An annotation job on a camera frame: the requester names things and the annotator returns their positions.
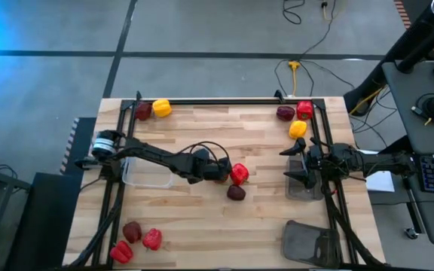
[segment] wooden table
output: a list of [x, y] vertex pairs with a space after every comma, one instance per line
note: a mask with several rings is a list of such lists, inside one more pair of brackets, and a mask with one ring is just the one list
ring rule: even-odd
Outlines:
[[[334, 142], [354, 145], [344, 100], [324, 99]], [[120, 99], [102, 100], [96, 132], [116, 128], [120, 103]], [[288, 136], [289, 123], [276, 119], [276, 109], [277, 105], [176, 105], [169, 117], [137, 122], [134, 137], [169, 151], [203, 140], [218, 142], [228, 150], [231, 162], [246, 165], [251, 176], [244, 185], [247, 196], [242, 202], [225, 196], [228, 185], [211, 181], [189, 185], [175, 176], [174, 185], [166, 190], [127, 185], [120, 228], [129, 221], [138, 221], [144, 233], [152, 227], [162, 230], [164, 243], [159, 251], [146, 251], [141, 242], [131, 245], [136, 257], [125, 266], [115, 262], [114, 267], [309, 267], [281, 255], [284, 224], [295, 220], [329, 228], [328, 217], [323, 200], [300, 202], [285, 197], [283, 171], [287, 157], [278, 153], [292, 146], [294, 140]], [[309, 128], [306, 140], [312, 136], [311, 131]], [[98, 173], [86, 172], [83, 184], [96, 179]], [[384, 261], [365, 183], [347, 179], [343, 184], [353, 229], [371, 253]], [[101, 181], [81, 192], [64, 263], [73, 261], [96, 232], [104, 189], [105, 182]], [[102, 260], [107, 254], [108, 239], [109, 234], [104, 240]], [[123, 239], [121, 230], [118, 239]], [[342, 232], [341, 245], [347, 258]]]

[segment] gray floor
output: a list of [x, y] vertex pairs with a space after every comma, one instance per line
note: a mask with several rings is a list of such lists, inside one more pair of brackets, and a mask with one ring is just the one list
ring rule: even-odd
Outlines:
[[[130, 0], [0, 0], [0, 50], [115, 51]], [[308, 0], [294, 26], [277, 0], [139, 0], [126, 51], [302, 53], [324, 34], [320, 2]], [[384, 54], [404, 32], [393, 0], [347, 0], [329, 36], [312, 53]], [[271, 96], [278, 88], [278, 59], [123, 58], [111, 97]], [[359, 85], [375, 61], [315, 60]], [[112, 65], [108, 57], [0, 56], [0, 163], [31, 181], [35, 172], [58, 173], [75, 117], [94, 117]], [[350, 86], [305, 63], [314, 96], [341, 96]], [[292, 91], [286, 64], [278, 69]], [[308, 96], [310, 79], [298, 70], [298, 96]], [[386, 96], [385, 105], [393, 107]], [[389, 109], [376, 107], [370, 124]], [[377, 127], [387, 144], [405, 134], [395, 113]], [[356, 134], [361, 148], [384, 143], [371, 130]], [[395, 193], [373, 202], [406, 201]], [[394, 266], [434, 268], [434, 245], [426, 236], [406, 239], [411, 225], [404, 206], [375, 206], [387, 261]]]

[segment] white paper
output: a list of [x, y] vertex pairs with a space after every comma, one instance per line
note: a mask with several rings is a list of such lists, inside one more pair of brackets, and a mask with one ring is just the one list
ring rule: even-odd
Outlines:
[[[358, 150], [364, 154], [377, 154], [377, 151]], [[369, 191], [394, 192], [391, 172], [375, 172], [366, 178], [366, 187]]]

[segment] clear plastic bin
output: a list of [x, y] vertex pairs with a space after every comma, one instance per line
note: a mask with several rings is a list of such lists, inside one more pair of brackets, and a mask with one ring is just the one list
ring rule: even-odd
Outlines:
[[173, 173], [168, 168], [136, 157], [125, 160], [121, 179], [134, 187], [168, 189], [173, 185]]

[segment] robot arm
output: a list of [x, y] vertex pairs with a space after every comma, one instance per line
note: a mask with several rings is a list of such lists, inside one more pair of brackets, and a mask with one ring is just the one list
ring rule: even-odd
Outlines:
[[186, 178], [189, 184], [195, 184], [202, 180], [221, 181], [232, 170], [231, 161], [228, 157], [218, 160], [216, 157], [214, 157], [214, 160], [210, 159], [209, 152], [205, 148], [194, 153], [183, 153], [182, 151], [171, 153], [129, 137], [125, 138], [123, 149], [116, 151], [118, 143], [123, 137], [124, 134], [117, 131], [105, 130], [99, 132], [91, 154], [99, 163], [103, 164], [119, 163], [121, 159], [126, 157], [138, 157], [167, 167], [174, 174]]

